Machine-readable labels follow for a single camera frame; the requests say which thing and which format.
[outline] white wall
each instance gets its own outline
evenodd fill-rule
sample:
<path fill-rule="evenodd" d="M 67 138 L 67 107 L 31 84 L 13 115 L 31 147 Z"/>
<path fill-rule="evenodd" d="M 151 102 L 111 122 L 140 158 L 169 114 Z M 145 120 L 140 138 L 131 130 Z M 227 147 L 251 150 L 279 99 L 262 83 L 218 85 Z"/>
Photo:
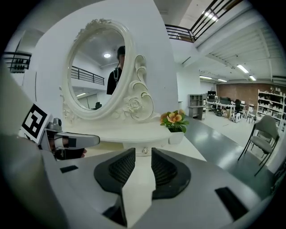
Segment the white wall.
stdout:
<path fill-rule="evenodd" d="M 23 35 L 18 50 L 22 52 L 33 53 L 36 44 L 38 43 L 39 39 L 43 36 L 43 33 L 36 31 L 36 30 L 26 30 L 25 34 Z"/>
<path fill-rule="evenodd" d="M 272 173 L 275 173 L 278 170 L 279 166 L 283 163 L 286 157 L 286 134 L 283 134 L 282 138 L 283 139 L 281 145 L 279 146 L 277 143 L 276 146 L 279 147 L 279 150 L 277 151 L 275 157 L 271 160 L 271 162 L 267 166 Z"/>
<path fill-rule="evenodd" d="M 11 76 L 20 87 L 23 85 L 24 73 L 11 73 Z"/>
<path fill-rule="evenodd" d="M 72 86 L 93 88 L 93 89 L 99 89 L 99 90 L 107 89 L 108 76 L 106 77 L 102 73 L 102 70 L 99 68 L 98 64 L 93 59 L 89 58 L 87 55 L 81 52 L 77 52 L 72 65 L 105 78 L 104 85 L 95 84 L 92 82 L 77 80 L 77 79 L 72 78 L 71 79 Z"/>
<path fill-rule="evenodd" d="M 84 98 L 78 99 L 78 101 L 86 108 L 95 108 L 95 104 L 98 102 L 97 94 L 86 96 Z"/>
<path fill-rule="evenodd" d="M 211 83 L 211 82 L 205 82 L 205 81 L 200 81 L 201 82 L 201 94 L 207 93 L 208 91 L 216 91 L 216 84 Z"/>
<path fill-rule="evenodd" d="M 105 0 L 81 8 L 51 27 L 40 38 L 31 60 L 31 69 L 37 71 L 38 102 L 55 117 L 62 117 L 59 86 L 62 84 L 65 57 L 78 32 L 95 18 L 115 20 L 129 29 L 137 54 L 146 58 L 146 84 L 155 111 L 163 113 L 177 109 L 177 81 L 171 44 L 152 0 Z"/>
<path fill-rule="evenodd" d="M 192 0 L 173 0 L 169 2 L 166 24 L 179 25 Z"/>
<path fill-rule="evenodd" d="M 100 102 L 100 104 L 102 104 L 102 106 L 104 106 L 110 98 L 111 95 L 107 95 L 106 91 L 97 93 L 97 100 Z"/>
<path fill-rule="evenodd" d="M 200 77 L 198 68 L 195 66 L 181 67 L 177 72 L 178 99 L 182 109 L 189 114 L 188 94 L 201 94 Z"/>
<path fill-rule="evenodd" d="M 117 67 L 117 64 L 112 64 L 112 65 L 108 65 L 106 67 L 101 68 L 101 72 L 102 72 L 101 74 L 102 74 L 102 77 L 106 79 L 105 81 L 106 85 L 107 85 L 107 81 L 108 81 L 108 77 L 110 73 L 114 71 L 116 67 Z"/>
<path fill-rule="evenodd" d="M 15 52 L 16 48 L 17 48 L 21 38 L 24 36 L 24 34 L 25 34 L 24 30 L 16 30 L 8 42 L 8 44 L 5 48 L 5 52 Z"/>
<path fill-rule="evenodd" d="M 92 72 L 93 74 L 102 76 L 102 71 L 99 68 L 98 64 L 93 59 L 89 58 L 82 52 L 76 53 L 72 65 L 81 68 L 83 70 Z"/>

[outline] shelf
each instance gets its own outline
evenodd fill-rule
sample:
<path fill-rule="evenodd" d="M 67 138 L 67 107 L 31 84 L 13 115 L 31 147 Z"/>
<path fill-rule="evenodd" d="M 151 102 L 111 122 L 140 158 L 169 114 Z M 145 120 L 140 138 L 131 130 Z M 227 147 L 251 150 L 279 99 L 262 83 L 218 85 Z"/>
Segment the shelf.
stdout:
<path fill-rule="evenodd" d="M 269 115 L 269 114 L 264 114 L 264 113 L 262 113 L 262 112 L 260 112 L 260 111 L 258 111 L 258 113 L 259 113 L 259 114 L 263 114 L 263 115 Z M 274 118 L 274 119 L 276 119 L 276 120 L 279 120 L 279 121 L 281 120 L 281 119 L 276 118 L 276 117 L 274 117 L 274 116 L 272 116 L 272 115 L 269 115 L 269 116 L 271 116 L 272 118 Z"/>
<path fill-rule="evenodd" d="M 268 100 L 268 99 L 264 99 L 264 98 L 258 98 L 258 100 L 264 100 L 264 101 L 268 101 L 268 102 L 274 102 L 274 103 L 278 103 L 278 104 L 281 104 L 281 105 L 283 105 L 283 103 L 280 103 L 280 102 L 275 102 L 275 101 L 272 101 L 272 100 Z"/>
<path fill-rule="evenodd" d="M 278 94 L 269 93 L 269 92 L 262 92 L 262 91 L 259 91 L 258 93 L 267 94 L 267 95 L 276 95 L 276 96 L 279 96 L 279 97 L 284 97 L 283 95 L 278 95 Z"/>
<path fill-rule="evenodd" d="M 261 105 L 258 105 L 258 106 L 263 107 L 263 108 L 266 108 L 266 109 L 270 109 L 270 110 L 273 110 L 273 111 L 275 111 L 275 112 L 278 112 L 278 113 L 282 114 L 281 111 L 278 111 L 278 110 L 276 110 L 276 109 L 273 109 L 273 108 L 270 108 L 270 107 L 266 107 L 266 106 L 261 106 Z"/>

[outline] gray chair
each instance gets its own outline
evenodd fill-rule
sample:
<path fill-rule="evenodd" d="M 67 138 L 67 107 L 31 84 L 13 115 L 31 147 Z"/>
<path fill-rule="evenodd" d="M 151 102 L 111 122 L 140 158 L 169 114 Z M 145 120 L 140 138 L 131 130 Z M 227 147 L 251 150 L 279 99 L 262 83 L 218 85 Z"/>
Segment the gray chair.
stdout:
<path fill-rule="evenodd" d="M 263 132 L 263 135 L 267 135 L 268 137 L 271 137 L 271 140 L 273 139 L 273 143 L 271 144 L 271 140 L 270 141 L 266 141 L 264 139 L 262 139 L 259 136 L 253 136 L 254 131 L 255 130 L 259 130 L 259 132 Z M 269 115 L 265 115 L 263 116 L 263 118 L 254 124 L 251 135 L 249 137 L 249 140 L 244 148 L 244 150 L 242 151 L 240 157 L 237 159 L 239 160 L 242 156 L 243 153 L 246 153 L 250 142 L 253 143 L 253 145 L 256 145 L 257 147 L 259 147 L 260 149 L 262 149 L 263 153 L 266 154 L 267 156 L 264 157 L 264 159 L 261 161 L 261 163 L 259 165 L 261 165 L 264 161 L 264 164 L 261 166 L 261 168 L 255 173 L 254 176 L 256 176 L 260 170 L 262 169 L 262 167 L 266 164 L 266 162 L 268 161 L 268 159 L 270 158 L 277 142 L 279 139 L 279 134 L 278 134 L 278 130 L 276 127 L 276 122 L 275 119 Z"/>

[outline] artificial flower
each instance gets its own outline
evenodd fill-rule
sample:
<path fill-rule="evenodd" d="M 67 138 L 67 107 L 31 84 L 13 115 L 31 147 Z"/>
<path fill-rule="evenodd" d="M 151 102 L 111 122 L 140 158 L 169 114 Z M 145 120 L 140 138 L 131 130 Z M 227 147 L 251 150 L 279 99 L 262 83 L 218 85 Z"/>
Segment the artificial flower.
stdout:
<path fill-rule="evenodd" d="M 171 123 L 179 122 L 182 120 L 182 116 L 180 114 L 175 114 L 174 112 L 170 113 L 169 116 L 167 116 L 167 119 Z"/>
<path fill-rule="evenodd" d="M 164 113 L 160 117 L 160 123 L 163 123 L 163 119 L 167 117 L 167 113 Z"/>
<path fill-rule="evenodd" d="M 179 110 L 179 115 L 185 115 L 185 112 L 182 109 L 180 109 Z"/>

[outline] rose carving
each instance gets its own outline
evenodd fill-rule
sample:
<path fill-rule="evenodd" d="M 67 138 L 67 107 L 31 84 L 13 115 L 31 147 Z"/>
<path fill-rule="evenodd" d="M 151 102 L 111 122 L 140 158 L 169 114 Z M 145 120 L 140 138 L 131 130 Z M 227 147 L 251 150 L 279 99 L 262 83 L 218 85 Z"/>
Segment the rose carving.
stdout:
<path fill-rule="evenodd" d="M 125 112 L 137 112 L 142 107 L 142 101 L 139 98 L 127 97 L 124 99 L 125 105 L 123 110 Z"/>

